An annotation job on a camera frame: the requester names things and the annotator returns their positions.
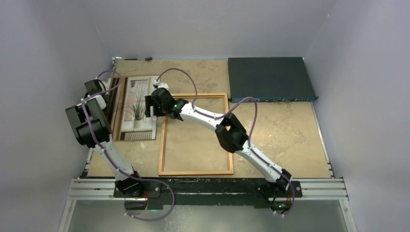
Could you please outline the plant photo print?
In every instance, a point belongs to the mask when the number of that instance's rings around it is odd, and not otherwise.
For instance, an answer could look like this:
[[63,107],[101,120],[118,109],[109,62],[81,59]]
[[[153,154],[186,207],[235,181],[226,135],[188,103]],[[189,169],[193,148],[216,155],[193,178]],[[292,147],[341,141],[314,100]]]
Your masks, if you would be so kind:
[[114,92],[110,123],[113,141],[143,141],[156,138],[157,118],[147,117],[145,96],[154,90],[157,76],[137,75],[122,78]]

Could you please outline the wooden picture frame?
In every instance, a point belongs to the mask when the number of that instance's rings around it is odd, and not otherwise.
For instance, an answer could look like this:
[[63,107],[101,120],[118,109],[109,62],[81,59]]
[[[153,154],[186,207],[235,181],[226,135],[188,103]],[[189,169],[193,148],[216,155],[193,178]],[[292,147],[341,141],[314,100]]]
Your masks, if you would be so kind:
[[187,120],[162,120],[158,175],[233,175],[233,155],[214,130]]

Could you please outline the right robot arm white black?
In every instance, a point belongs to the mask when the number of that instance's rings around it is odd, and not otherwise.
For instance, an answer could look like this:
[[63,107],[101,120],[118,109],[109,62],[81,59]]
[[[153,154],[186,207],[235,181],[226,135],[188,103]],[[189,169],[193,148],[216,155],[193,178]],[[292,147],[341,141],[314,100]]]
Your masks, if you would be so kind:
[[292,175],[271,161],[251,141],[247,132],[232,111],[217,114],[204,110],[182,98],[176,98],[165,88],[159,87],[145,96],[145,115],[167,116],[170,119],[193,122],[212,130],[219,145],[229,153],[236,153],[252,164],[272,186],[272,192],[279,197],[294,190]]

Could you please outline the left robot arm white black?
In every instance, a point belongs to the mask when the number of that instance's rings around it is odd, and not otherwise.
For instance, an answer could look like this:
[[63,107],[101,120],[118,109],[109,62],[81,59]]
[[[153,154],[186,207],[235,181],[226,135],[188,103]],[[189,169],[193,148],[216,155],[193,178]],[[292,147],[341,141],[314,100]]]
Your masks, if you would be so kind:
[[85,83],[86,95],[65,109],[74,136],[80,145],[99,153],[115,178],[115,196],[142,196],[145,191],[139,173],[121,155],[113,142],[111,126],[103,112],[107,106],[105,88],[98,79]]

